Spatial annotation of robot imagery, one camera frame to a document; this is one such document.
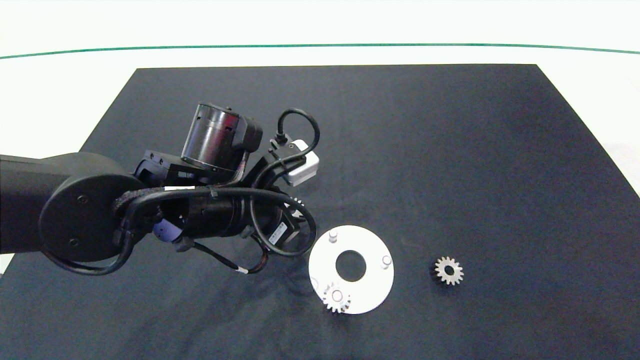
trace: center hole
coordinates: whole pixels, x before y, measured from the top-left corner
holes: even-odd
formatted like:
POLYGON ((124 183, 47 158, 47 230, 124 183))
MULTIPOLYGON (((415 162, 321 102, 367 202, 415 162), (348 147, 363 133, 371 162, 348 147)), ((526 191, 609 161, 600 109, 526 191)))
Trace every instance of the center hole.
POLYGON ((367 263, 358 252, 347 250, 340 254, 335 260, 335 269, 338 275, 347 281, 357 281, 364 276, 367 270, 367 263))

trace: black cable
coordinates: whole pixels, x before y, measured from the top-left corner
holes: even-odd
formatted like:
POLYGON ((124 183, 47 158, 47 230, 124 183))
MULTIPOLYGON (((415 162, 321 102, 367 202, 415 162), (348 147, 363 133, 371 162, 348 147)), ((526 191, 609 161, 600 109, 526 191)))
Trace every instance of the black cable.
POLYGON ((145 210, 149 204, 164 200, 179 199, 182 197, 190 196, 206 196, 209 194, 210 192, 208 188, 196 188, 194 190, 172 190, 148 193, 138 197, 137 199, 134 199, 129 204, 127 212, 119 228, 120 239, 118 242, 122 244, 122 248, 120 249, 118 258, 107 266, 86 266, 60 258, 57 255, 49 252, 48 250, 43 250, 42 252, 54 264, 76 274, 92 276, 110 274, 122 267, 122 265, 124 265, 124 263, 126 263, 129 259, 129 256, 131 256, 135 242, 134 239, 136 237, 135 226, 140 222, 141 218, 143 217, 143 210, 145 210))
MULTIPOLYGON (((148 193, 142 195, 136 199, 134 199, 127 208, 127 212, 122 220, 121 226, 119 228, 120 231, 120 239, 119 243, 122 244, 122 248, 120 249, 120 253, 118 258, 114 260, 110 265, 104 267, 94 267, 94 266, 86 266, 79 263, 75 263, 73 261, 69 261, 66 259, 62 259, 53 253, 43 250, 42 252, 47 256, 54 264, 60 266, 61 268, 74 272, 76 274, 81 275, 106 275, 110 274, 116 270, 118 270, 124 263, 129 259, 131 253, 133 252, 133 246, 135 243, 136 234, 136 226, 140 223, 145 215, 145 210, 148 209, 148 206, 157 202, 165 201, 165 200, 173 200, 173 199, 183 199, 187 197, 203 197, 203 196, 250 196, 250 197, 262 197, 265 199, 272 200, 274 202, 285 202, 290 206, 293 206, 295 209, 300 211, 303 216, 307 219, 309 223, 309 227, 311 229, 310 232, 310 240, 305 248, 299 250, 297 252, 284 252, 269 242, 266 238, 265 234, 262 232, 259 226, 255 226, 256 233, 260 238, 260 246, 262 247, 263 255, 260 263, 253 267, 253 272, 258 272, 264 267, 266 264, 268 256, 266 255, 266 248, 276 252, 277 254, 281 254, 284 256, 298 256, 304 254, 308 249, 313 246, 313 242, 316 239, 316 223, 311 215, 311 213, 297 201, 292 198, 283 195, 281 193, 271 192, 267 190, 261 189, 253 189, 253 188, 215 188, 209 186, 196 187, 190 190, 168 190, 168 191, 158 191, 154 193, 148 193)), ((258 224, 257 218, 252 217, 252 222, 254 224, 258 224)))
MULTIPOLYGON (((260 182, 262 181, 262 178, 269 173, 269 171, 273 170, 275 167, 279 166, 279 165, 284 165, 288 162, 292 162, 292 161, 296 161, 301 159, 302 157, 304 157, 305 155, 307 155, 308 153, 312 152, 316 146, 318 145, 318 142, 320 141, 320 127, 318 126, 317 121, 314 119, 314 117, 307 113, 304 110, 301 109, 296 109, 296 108, 289 108, 286 109, 281 115, 280 118, 278 119, 278 131, 276 133, 276 141, 282 145, 283 143, 285 143, 287 141, 287 137, 285 136, 284 133, 284 119, 290 115, 290 114, 298 114, 298 115, 302 115, 303 117, 305 117, 307 119, 307 121, 309 121, 309 124, 311 124, 311 126, 314 129, 314 139, 311 142, 311 145, 309 145, 306 149, 302 150, 301 152, 297 153, 297 154, 293 154, 290 156, 286 156, 278 161, 274 161, 272 163, 270 163, 269 165, 265 166, 264 168, 262 168, 262 170, 258 173, 258 176, 256 176, 256 178, 253 180, 253 183, 251 184, 252 188, 257 188, 258 184, 260 184, 260 182)), ((281 174, 278 174, 277 176, 275 176, 273 179, 271 179, 269 181, 268 184, 265 184, 264 188, 271 188, 271 186, 273 185, 273 183, 275 183, 275 181, 283 176, 286 172, 282 172, 281 174)), ((300 211, 301 213, 303 213, 305 218, 308 218, 307 215, 303 212, 300 211)), ((269 248, 269 250, 275 252, 276 254, 279 255, 283 255, 283 256, 299 256, 304 254, 308 249, 300 252, 300 251, 296 251, 296 252, 287 252, 281 249, 276 248, 270 241, 268 241, 268 239, 266 239, 266 237, 264 236, 264 234, 262 233, 262 231, 260 230, 260 227, 257 224, 257 215, 255 214, 255 199, 253 197, 249 198, 249 214, 251 215, 251 219, 253 222, 253 226, 256 229, 256 233, 258 233, 260 240, 263 242, 263 244, 269 248)), ((313 242, 316 238, 316 223, 313 220, 313 217, 310 218, 311 222, 309 223, 309 226, 311 227, 313 225, 313 239, 310 242, 310 245, 313 245, 313 242)))
POLYGON ((222 256, 222 255, 218 254, 217 252, 211 250, 210 248, 206 247, 205 245, 202 245, 201 243, 198 243, 198 242, 194 243, 193 244, 193 248, 213 256, 219 262, 221 262, 224 265, 230 267, 231 269, 233 269, 233 270, 235 270, 237 272, 241 272, 243 274, 255 274, 255 273, 259 272, 267 264, 267 260, 269 260, 269 255, 268 255, 266 249, 263 246, 260 246, 260 248, 262 249, 262 257, 260 258, 260 262, 258 262, 257 265, 255 265, 254 267, 252 267, 250 269, 245 269, 245 268, 243 268, 241 266, 238 266, 233 261, 225 258, 224 256, 222 256))
POLYGON ((302 213, 302 215, 305 217, 305 219, 307 219, 307 223, 309 224, 309 236, 308 236, 308 240, 305 244, 305 246, 297 251, 284 251, 282 249, 277 248, 275 245, 273 245, 269 239, 267 238, 267 236, 264 234, 264 232, 262 231, 262 229, 259 226, 258 223, 258 218, 257 215, 255 214, 255 211, 251 211, 251 200, 249 202, 250 204, 250 215, 251 215, 251 220, 253 222, 253 226, 255 228, 255 232, 257 234, 257 236, 260 238, 260 241, 262 242, 262 244, 267 247, 269 250, 275 252, 278 255, 282 255, 282 256, 300 256, 304 253, 306 253, 309 249, 311 249, 311 246, 313 246, 315 240, 316 240, 316 231, 317 231, 317 227, 316 227, 316 221, 314 220, 314 217, 311 215, 311 212, 309 212, 309 210, 307 210, 307 208, 305 206, 302 206, 302 204, 300 204, 299 202, 295 201, 294 199, 290 198, 287 195, 284 195, 282 193, 277 193, 277 192, 272 192, 269 190, 263 190, 263 189, 254 189, 254 188, 211 188, 211 192, 212 193, 218 193, 219 195, 241 195, 241 196, 250 196, 251 199, 253 197, 262 197, 263 199, 269 199, 272 200, 273 202, 278 202, 278 203, 286 203, 290 206, 292 206, 294 209, 300 211, 300 213, 302 213))

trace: label sticker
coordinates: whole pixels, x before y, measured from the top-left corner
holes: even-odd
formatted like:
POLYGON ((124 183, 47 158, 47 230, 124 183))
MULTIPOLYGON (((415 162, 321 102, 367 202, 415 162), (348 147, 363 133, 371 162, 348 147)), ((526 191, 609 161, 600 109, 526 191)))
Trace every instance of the label sticker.
POLYGON ((276 243, 282 237, 282 234, 284 234, 286 230, 287 224, 281 222, 280 225, 278 225, 278 227, 276 228, 276 231, 274 231, 273 234, 271 234, 271 237, 269 237, 269 242, 273 245, 276 245, 276 243))

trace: connector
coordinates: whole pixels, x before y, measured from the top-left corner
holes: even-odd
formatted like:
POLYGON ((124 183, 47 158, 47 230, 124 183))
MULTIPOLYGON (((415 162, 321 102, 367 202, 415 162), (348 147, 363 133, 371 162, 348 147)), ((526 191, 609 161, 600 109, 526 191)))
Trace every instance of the connector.
MULTIPOLYGON (((300 151, 304 151, 308 147, 307 143, 302 139, 296 140, 292 142, 292 144, 297 146, 300 151)), ((313 151, 308 153, 305 157, 306 161, 303 165, 296 167, 284 175, 284 179, 287 181, 287 184, 291 186, 298 186, 317 174, 320 159, 313 151)))

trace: cylindrical motor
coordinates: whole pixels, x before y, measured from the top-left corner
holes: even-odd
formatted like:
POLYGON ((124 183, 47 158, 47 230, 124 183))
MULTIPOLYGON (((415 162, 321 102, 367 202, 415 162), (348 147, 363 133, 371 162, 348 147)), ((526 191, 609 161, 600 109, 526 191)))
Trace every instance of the cylindrical motor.
POLYGON ((182 149, 182 159, 212 171, 235 172, 244 155, 244 150, 233 146, 239 121, 240 115, 231 109, 199 103, 182 149))

